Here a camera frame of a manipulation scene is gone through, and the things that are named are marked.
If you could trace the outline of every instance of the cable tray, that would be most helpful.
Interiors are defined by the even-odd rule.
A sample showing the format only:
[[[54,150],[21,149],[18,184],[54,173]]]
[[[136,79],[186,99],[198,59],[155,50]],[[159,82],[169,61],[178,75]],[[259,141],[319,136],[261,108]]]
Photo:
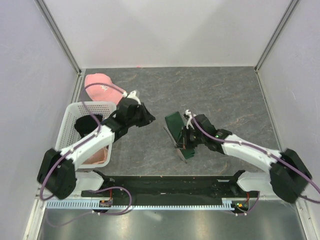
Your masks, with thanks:
[[[131,206],[130,210],[218,210],[231,211],[231,200],[222,200],[222,205],[158,205],[158,206]],[[91,199],[51,199],[46,202],[47,209],[94,209],[94,210],[123,210],[126,205],[113,205],[111,207],[100,206],[100,200]]]

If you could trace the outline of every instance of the gray speckled floor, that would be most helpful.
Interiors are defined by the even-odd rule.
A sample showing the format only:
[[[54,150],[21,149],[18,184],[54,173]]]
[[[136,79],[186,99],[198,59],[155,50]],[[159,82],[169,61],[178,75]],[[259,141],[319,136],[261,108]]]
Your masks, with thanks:
[[[205,114],[218,129],[267,148],[277,148],[264,99],[253,67],[165,67],[87,69],[104,73],[127,92],[138,90],[140,100],[156,120],[132,127],[114,143],[110,163],[101,172],[112,175],[233,175],[259,171],[234,157],[204,146],[183,163],[163,130],[165,116],[190,109]],[[89,101],[86,93],[80,96]]]

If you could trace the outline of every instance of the gray surface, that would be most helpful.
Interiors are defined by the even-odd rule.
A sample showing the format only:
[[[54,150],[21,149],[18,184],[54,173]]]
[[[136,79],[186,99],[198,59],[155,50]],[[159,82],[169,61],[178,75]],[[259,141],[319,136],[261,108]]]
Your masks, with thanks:
[[[88,210],[48,211],[62,224]],[[247,216],[220,211],[133,210],[121,216],[87,215],[62,228],[44,225],[45,240],[305,240],[297,210],[260,201]]]
[[[108,175],[233,175],[256,172],[245,161],[196,149],[183,163],[163,130],[165,116],[190,109],[211,123],[248,141],[277,148],[271,122],[253,67],[165,67],[87,69],[104,73],[126,91],[139,90],[140,99],[156,118],[152,124],[132,127],[112,148],[110,163],[100,168]],[[80,96],[89,100],[84,92]]]

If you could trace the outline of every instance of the baseball cap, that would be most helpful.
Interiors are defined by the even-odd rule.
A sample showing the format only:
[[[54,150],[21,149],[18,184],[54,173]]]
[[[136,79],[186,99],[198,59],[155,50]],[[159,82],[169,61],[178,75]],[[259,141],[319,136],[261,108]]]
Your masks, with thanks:
[[[84,87],[89,84],[102,83],[112,85],[113,87],[124,92],[123,89],[114,85],[111,78],[103,73],[88,74],[84,80]],[[122,99],[122,94],[117,90],[105,85],[93,85],[86,89],[86,93],[93,101],[113,102],[116,105]]]

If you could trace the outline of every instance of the black cloth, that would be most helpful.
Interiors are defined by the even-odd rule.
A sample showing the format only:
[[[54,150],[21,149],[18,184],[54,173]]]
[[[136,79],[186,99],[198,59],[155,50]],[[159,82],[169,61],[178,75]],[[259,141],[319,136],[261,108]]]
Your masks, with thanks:
[[[103,116],[95,114],[95,117],[101,123]],[[90,115],[82,116],[75,121],[74,128],[80,134],[81,138],[85,137],[98,127],[97,122]]]

